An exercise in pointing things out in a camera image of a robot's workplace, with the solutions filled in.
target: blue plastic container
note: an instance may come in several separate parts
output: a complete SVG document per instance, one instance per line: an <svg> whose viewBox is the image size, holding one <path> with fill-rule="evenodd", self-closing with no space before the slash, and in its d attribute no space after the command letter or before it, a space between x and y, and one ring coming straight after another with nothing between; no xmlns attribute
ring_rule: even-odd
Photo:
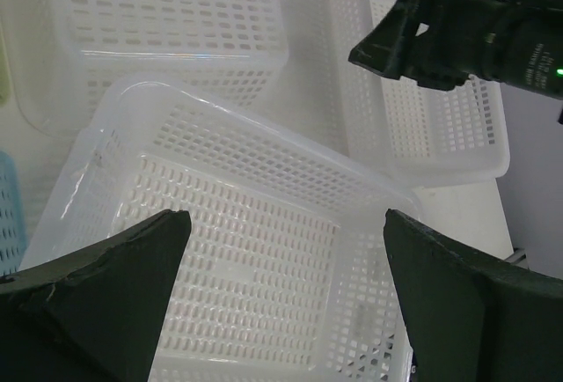
<svg viewBox="0 0 563 382"><path fill-rule="evenodd" d="M0 275L18 271L26 247L16 167L13 160L0 151Z"/></svg>

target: plastic basket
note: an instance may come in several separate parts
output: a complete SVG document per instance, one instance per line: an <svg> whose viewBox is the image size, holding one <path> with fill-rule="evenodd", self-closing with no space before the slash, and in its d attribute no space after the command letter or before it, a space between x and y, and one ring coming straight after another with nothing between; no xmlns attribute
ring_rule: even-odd
<svg viewBox="0 0 563 382"><path fill-rule="evenodd" d="M385 17L395 1L370 0L373 23L369 28ZM453 92L422 89L406 78L384 79L381 85L394 178L411 186L441 186L490 180L508 170L507 130L498 84L472 77ZM360 98L356 101L366 103ZM361 119L356 114L349 120ZM370 147L363 141L350 143L355 145L351 156L370 165L376 156L366 154Z"/></svg>
<svg viewBox="0 0 563 382"><path fill-rule="evenodd" d="M20 107L36 128L87 125L107 87L161 71L248 107L287 61L279 0L0 0Z"/></svg>
<svg viewBox="0 0 563 382"><path fill-rule="evenodd" d="M16 168L0 151L0 275L18 271L26 246Z"/></svg>
<svg viewBox="0 0 563 382"><path fill-rule="evenodd" d="M151 380L406 380L382 234L388 208L416 216L416 201L194 90L152 75L108 90L22 268L187 209L192 237Z"/></svg>

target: black mechanical part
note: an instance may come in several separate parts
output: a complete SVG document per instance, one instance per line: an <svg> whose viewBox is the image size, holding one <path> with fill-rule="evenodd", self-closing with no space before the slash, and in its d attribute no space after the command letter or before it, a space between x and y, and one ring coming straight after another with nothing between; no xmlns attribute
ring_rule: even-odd
<svg viewBox="0 0 563 382"><path fill-rule="evenodd" d="M436 90L475 75L563 99L561 34L563 0L398 0L349 60Z"/></svg>
<svg viewBox="0 0 563 382"><path fill-rule="evenodd" d="M384 243L419 382L563 380L563 281L387 212Z"/></svg>
<svg viewBox="0 0 563 382"><path fill-rule="evenodd" d="M145 382L190 231L163 211L0 278L0 379Z"/></svg>

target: white plastic basket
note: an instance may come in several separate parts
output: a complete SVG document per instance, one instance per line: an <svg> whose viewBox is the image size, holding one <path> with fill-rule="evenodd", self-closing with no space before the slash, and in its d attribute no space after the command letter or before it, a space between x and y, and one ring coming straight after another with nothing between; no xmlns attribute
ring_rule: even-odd
<svg viewBox="0 0 563 382"><path fill-rule="evenodd" d="M287 61L279 0L0 0L18 101L50 135L87 125L104 91L162 71L240 106Z"/></svg>
<svg viewBox="0 0 563 382"><path fill-rule="evenodd" d="M107 91L22 268L161 209L187 209L192 237L152 381L406 380L409 348L382 234L388 208L416 216L416 201L348 158L193 90L141 75Z"/></svg>
<svg viewBox="0 0 563 382"><path fill-rule="evenodd" d="M395 2L370 0L373 23L369 27L379 24ZM498 84L472 77L453 92L438 92L403 78L382 80L382 89L394 178L411 186L441 186L490 180L508 170L507 130ZM359 142L350 153L369 165L375 154L367 151L369 146Z"/></svg>

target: table surface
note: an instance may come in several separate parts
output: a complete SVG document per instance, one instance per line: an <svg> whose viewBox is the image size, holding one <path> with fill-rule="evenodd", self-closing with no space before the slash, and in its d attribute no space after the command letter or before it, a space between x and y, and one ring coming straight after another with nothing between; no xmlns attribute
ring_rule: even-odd
<svg viewBox="0 0 563 382"><path fill-rule="evenodd" d="M0 150L8 153L18 168L29 239L70 147L70 141L44 136L33 128L19 111L13 96L0 106ZM494 180L415 191L429 226L502 259L513 253Z"/></svg>

